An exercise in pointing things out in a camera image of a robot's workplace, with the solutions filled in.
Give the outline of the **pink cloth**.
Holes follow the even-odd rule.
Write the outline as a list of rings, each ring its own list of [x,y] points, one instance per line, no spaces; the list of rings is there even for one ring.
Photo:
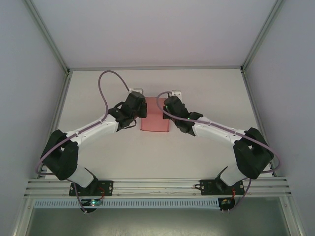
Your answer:
[[[147,117],[141,118],[142,131],[169,132],[169,120],[163,119],[163,112],[157,106],[156,97],[146,97]]]

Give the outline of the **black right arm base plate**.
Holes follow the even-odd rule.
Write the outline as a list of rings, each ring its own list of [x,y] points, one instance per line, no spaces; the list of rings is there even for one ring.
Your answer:
[[[245,192],[242,181],[236,182],[233,186],[224,186],[221,190],[217,187],[217,182],[214,179],[202,179],[199,182],[200,192],[202,196],[232,196],[243,195]]]

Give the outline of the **aluminium frame back bar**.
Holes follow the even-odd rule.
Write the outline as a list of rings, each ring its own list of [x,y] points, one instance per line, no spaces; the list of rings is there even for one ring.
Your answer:
[[[241,69],[241,66],[123,66],[123,67],[73,67],[69,71],[126,71],[126,70],[194,70],[194,69]]]

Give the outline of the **circuit board with green light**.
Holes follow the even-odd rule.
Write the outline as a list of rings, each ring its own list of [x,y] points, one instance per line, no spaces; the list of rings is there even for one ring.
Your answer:
[[[84,207],[98,207],[101,206],[103,200],[100,199],[82,199],[81,200],[82,206]]]

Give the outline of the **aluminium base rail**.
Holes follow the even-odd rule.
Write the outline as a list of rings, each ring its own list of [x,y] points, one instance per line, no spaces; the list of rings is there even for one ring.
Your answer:
[[[203,198],[199,180],[196,178],[175,179],[114,179],[110,198]],[[261,177],[244,180],[247,197],[282,197],[291,195],[284,177]],[[24,196],[33,198],[66,198],[69,196],[70,183],[54,179],[29,180]]]

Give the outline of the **aluminium frame post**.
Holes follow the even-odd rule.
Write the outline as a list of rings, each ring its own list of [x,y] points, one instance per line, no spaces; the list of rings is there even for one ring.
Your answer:
[[[33,0],[22,0],[25,4],[27,10],[29,11],[30,15],[34,19],[36,26],[38,27],[40,33],[42,34],[44,40],[46,41],[48,47],[50,48],[51,52],[53,53],[57,63],[62,68],[65,75],[68,75],[70,72],[69,67],[67,66],[63,56],[61,55],[57,45],[55,44],[51,33],[49,32],[43,18],[41,17],[39,10],[37,9]]]
[[[280,13],[286,0],[275,0],[270,12],[268,13],[267,18],[265,19],[257,37],[255,38],[243,64],[241,65],[241,72],[244,74],[249,66],[252,64],[255,55],[257,54],[259,48],[261,47],[264,39],[266,38],[270,28],[275,22],[278,14]]]

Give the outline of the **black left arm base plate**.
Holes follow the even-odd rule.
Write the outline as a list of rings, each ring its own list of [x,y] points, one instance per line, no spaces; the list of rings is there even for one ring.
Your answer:
[[[79,197],[102,197],[112,196],[114,182],[111,180],[92,181],[87,187],[79,184],[70,184],[69,196],[75,197],[75,186]]]

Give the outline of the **aluminium table side rail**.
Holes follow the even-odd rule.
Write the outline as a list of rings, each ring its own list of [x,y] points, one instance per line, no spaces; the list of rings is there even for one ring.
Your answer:
[[[255,116],[257,126],[259,130],[262,132],[265,140],[267,140],[263,123],[261,121],[261,117],[258,111],[258,106],[256,104],[246,72],[242,68],[241,68],[241,74],[242,74],[243,81],[244,81],[244,84],[248,93],[249,100],[251,102],[251,106],[252,106],[252,110]],[[285,193],[284,196],[279,197],[279,199],[281,203],[281,209],[284,214],[285,222],[287,224],[290,235],[291,236],[307,236],[306,231],[303,227],[299,212],[295,205],[293,196]]]
[[[53,119],[49,129],[51,133],[59,125],[64,102],[66,99],[67,91],[69,88],[72,72],[66,72],[64,81],[62,84],[61,92],[57,100],[57,105],[54,111]],[[20,206],[17,220],[13,229],[12,236],[26,236],[28,227],[31,221],[32,212],[35,204],[35,199],[31,196],[26,196],[22,198],[22,204]]]

